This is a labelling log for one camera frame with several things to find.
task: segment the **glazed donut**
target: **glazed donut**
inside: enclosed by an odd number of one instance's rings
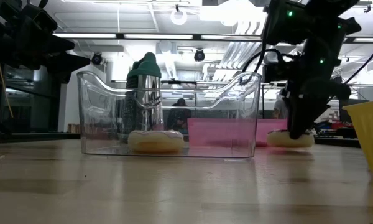
[[[268,133],[267,144],[273,147],[307,148],[312,147],[315,139],[311,133],[305,133],[298,139],[291,139],[288,131],[277,130]]]
[[[131,150],[142,153],[180,152],[184,146],[178,131],[132,131],[128,142]]]

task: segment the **person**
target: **person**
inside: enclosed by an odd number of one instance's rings
[[[184,98],[179,98],[173,106],[187,106]],[[167,118],[167,129],[180,131],[185,134],[188,132],[188,118],[191,118],[191,110],[174,108],[170,110]]]
[[[287,119],[287,107],[283,98],[278,98],[274,106],[274,119]]]

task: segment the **wooden table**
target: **wooden table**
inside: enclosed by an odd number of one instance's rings
[[[373,223],[373,177],[360,149],[108,157],[66,140],[0,152],[0,224]]]

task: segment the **pink box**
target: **pink box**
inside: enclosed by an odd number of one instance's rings
[[[256,137],[256,146],[267,145],[267,133],[276,129],[286,129],[287,120],[259,119],[257,131],[254,120],[243,119],[188,119],[190,146],[233,147],[245,145]]]

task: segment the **clear plastic bin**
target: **clear plastic bin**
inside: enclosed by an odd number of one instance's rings
[[[373,172],[373,102],[344,106],[352,119],[356,134]]]
[[[240,157],[254,155],[256,145],[257,110],[259,107],[261,76],[245,72],[217,89],[114,89],[104,84],[94,73],[79,72],[79,105],[81,126],[81,150],[85,154],[140,155],[127,145],[125,112],[130,102],[137,105],[138,114],[164,114],[161,125],[155,130],[168,130],[166,114],[170,110],[188,109],[185,145],[177,154],[149,154],[148,156],[185,157]],[[189,96],[188,106],[172,106],[170,97]],[[160,103],[147,105],[137,96],[161,96]],[[150,131],[147,125],[135,126],[136,130]]]

